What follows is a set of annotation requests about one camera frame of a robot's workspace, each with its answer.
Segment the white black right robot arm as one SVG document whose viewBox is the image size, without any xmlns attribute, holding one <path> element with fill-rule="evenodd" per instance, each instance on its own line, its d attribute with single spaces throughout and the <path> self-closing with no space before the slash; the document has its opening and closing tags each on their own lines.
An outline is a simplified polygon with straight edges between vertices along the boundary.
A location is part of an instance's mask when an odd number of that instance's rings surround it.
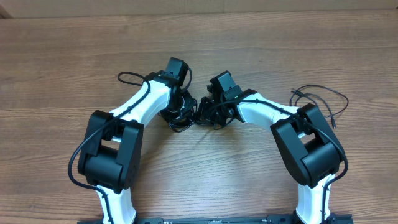
<svg viewBox="0 0 398 224">
<path fill-rule="evenodd" d="M 329 209 L 332 183 L 342 178 L 346 154 L 321 111 L 313 104 L 301 108 L 265 99 L 254 90 L 213 93 L 201 100 L 198 118 L 224 127 L 236 119 L 269 130 L 286 169 L 298 183 L 294 223 L 351 223 Z"/>
</svg>

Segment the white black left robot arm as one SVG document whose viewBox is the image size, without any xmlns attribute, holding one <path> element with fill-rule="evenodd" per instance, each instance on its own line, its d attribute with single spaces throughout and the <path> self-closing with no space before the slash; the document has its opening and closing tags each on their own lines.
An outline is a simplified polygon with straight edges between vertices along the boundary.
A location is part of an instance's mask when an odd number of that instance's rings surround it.
<svg viewBox="0 0 398 224">
<path fill-rule="evenodd" d="M 98 223 L 134 223 L 130 188 L 139 170 L 144 128 L 157 115 L 176 132 L 191 125 L 195 100 L 184 82 L 191 76 L 188 64 L 172 57 L 165 70 L 143 76 L 140 90 L 123 105 L 91 114 L 67 172 L 75 185 L 98 194 L 103 209 Z"/>
</svg>

